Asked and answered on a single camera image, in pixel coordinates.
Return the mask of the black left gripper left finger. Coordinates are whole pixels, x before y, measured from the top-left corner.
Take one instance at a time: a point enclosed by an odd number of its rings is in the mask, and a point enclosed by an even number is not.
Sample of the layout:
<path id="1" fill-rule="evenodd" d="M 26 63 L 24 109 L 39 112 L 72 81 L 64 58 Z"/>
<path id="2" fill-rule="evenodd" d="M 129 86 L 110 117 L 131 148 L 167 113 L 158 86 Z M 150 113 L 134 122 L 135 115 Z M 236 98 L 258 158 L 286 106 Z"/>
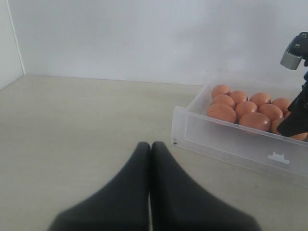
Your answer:
<path id="1" fill-rule="evenodd" d="M 103 188 L 61 212 L 51 231 L 147 231 L 151 148 L 139 142 L 123 168 Z"/>

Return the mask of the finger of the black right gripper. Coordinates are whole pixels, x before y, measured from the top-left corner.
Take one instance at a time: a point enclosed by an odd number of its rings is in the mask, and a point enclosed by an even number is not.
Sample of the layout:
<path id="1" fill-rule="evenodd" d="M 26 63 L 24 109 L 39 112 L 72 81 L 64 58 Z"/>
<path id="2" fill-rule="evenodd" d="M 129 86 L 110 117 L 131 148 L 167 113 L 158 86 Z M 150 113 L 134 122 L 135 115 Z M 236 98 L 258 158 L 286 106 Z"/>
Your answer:
<path id="1" fill-rule="evenodd" d="M 281 124 L 278 125 L 277 131 L 286 137 L 291 137 L 308 131 L 308 106 L 289 106 L 290 112 Z"/>

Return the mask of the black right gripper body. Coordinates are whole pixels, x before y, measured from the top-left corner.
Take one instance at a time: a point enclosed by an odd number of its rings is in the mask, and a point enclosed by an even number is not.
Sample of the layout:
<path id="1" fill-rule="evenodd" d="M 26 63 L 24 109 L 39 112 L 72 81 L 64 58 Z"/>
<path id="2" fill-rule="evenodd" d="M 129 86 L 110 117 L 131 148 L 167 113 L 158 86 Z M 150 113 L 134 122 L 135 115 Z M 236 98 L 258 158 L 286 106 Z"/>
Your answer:
<path id="1" fill-rule="evenodd" d="M 302 90 L 288 107 L 290 112 L 307 113 L 308 112 L 308 82 L 302 85 Z"/>

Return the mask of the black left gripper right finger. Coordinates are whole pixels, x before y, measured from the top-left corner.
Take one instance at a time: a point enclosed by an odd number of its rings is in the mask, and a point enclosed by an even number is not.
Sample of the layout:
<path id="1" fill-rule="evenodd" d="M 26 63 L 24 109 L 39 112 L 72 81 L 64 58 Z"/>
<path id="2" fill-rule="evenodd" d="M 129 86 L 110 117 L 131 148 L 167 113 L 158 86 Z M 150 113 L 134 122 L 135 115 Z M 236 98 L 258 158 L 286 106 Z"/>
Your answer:
<path id="1" fill-rule="evenodd" d="M 259 231 L 252 216 L 218 199 L 156 141 L 150 156 L 150 202 L 155 231 Z"/>

